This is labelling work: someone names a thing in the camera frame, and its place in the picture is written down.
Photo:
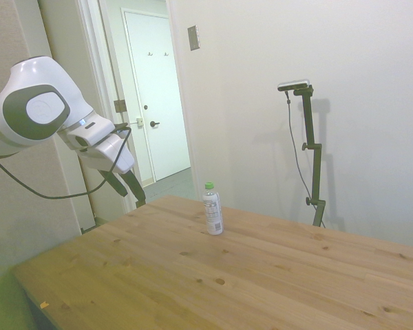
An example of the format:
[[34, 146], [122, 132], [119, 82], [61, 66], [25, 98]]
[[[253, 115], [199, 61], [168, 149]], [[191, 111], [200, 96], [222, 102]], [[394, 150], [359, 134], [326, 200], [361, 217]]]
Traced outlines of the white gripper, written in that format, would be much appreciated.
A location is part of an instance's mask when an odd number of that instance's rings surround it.
[[129, 186], [137, 199], [136, 207], [146, 204], [145, 192], [131, 169], [135, 160], [126, 146], [124, 139], [117, 134], [109, 134], [101, 143], [98, 143], [85, 151], [78, 151], [78, 157], [84, 165], [98, 170], [106, 182], [122, 197], [127, 196], [127, 189], [113, 173], [123, 174], [123, 180]]

